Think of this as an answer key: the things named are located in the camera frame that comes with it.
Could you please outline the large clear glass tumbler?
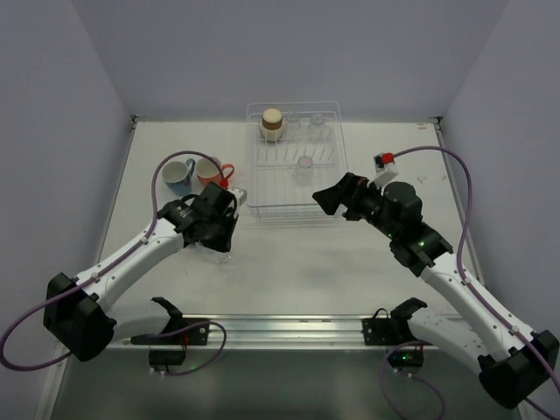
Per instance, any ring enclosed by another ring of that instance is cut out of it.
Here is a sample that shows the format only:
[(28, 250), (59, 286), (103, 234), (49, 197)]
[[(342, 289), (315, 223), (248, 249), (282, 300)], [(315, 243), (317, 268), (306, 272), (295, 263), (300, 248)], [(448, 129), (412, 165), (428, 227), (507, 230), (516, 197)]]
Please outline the large clear glass tumbler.
[(203, 246), (200, 242), (195, 243), (195, 248), (201, 258), (215, 264), (228, 263), (231, 260), (230, 252), (220, 252)]

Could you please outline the small clear glass cup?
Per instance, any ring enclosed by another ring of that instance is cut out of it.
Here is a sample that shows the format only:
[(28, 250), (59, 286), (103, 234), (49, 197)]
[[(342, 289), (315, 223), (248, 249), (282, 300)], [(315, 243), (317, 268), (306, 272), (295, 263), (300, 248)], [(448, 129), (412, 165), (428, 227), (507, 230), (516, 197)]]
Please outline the small clear glass cup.
[(308, 186), (313, 179), (313, 160), (307, 155), (298, 158), (294, 179), (297, 186)]

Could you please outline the orange ceramic mug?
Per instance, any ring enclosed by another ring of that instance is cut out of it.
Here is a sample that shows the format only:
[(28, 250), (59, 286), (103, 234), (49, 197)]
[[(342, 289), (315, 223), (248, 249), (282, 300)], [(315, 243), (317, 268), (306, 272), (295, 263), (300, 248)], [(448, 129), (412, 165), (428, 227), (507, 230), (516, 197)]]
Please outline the orange ceramic mug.
[(229, 179), (234, 172), (232, 164), (223, 164), (217, 157), (201, 157), (194, 166), (194, 173), (203, 187), (215, 183), (229, 188)]

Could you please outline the light blue textured mug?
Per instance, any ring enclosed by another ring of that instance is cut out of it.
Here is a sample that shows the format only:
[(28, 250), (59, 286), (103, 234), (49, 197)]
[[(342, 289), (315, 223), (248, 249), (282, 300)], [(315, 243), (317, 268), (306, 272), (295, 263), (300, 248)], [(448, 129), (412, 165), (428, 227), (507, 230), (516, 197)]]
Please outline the light blue textured mug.
[(172, 161), (166, 163), (161, 170), (162, 180), (176, 195), (183, 197), (191, 193), (192, 175), (196, 161), (188, 158), (186, 161)]

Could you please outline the beige and brown ceramic cup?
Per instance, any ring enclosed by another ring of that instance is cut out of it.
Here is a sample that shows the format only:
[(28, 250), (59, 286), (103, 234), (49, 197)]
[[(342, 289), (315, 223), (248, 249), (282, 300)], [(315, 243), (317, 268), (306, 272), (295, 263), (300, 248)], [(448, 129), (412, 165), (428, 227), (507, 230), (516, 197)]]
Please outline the beige and brown ceramic cup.
[(277, 108), (262, 112), (260, 133), (265, 142), (277, 142), (284, 134), (284, 115)]

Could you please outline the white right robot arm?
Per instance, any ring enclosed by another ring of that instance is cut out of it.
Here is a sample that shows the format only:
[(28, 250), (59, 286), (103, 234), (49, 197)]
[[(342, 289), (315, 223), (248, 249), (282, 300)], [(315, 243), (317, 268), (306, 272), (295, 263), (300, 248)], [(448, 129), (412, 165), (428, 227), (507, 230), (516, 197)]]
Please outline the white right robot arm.
[(474, 365), (483, 389), (500, 406), (516, 408), (551, 379), (558, 338), (519, 320), (458, 262), (451, 244), (424, 222), (423, 202), (412, 185), (378, 187), (349, 172), (312, 197), (325, 214), (345, 207), (346, 220), (365, 221), (387, 236), (394, 258), (451, 304), (486, 349)]

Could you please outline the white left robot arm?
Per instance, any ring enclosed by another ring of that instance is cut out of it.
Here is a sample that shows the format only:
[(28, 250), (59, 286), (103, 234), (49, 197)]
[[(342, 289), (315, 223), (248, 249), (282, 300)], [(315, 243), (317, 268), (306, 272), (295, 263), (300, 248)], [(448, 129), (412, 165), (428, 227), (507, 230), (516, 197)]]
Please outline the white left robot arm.
[(109, 343), (142, 335), (167, 334), (178, 327), (179, 310), (154, 298), (130, 310), (116, 302), (164, 259), (201, 246), (227, 253), (247, 193), (207, 185), (199, 194), (175, 199), (157, 210), (150, 224), (129, 243), (73, 278), (63, 273), (47, 286), (43, 323), (79, 361), (90, 361)]

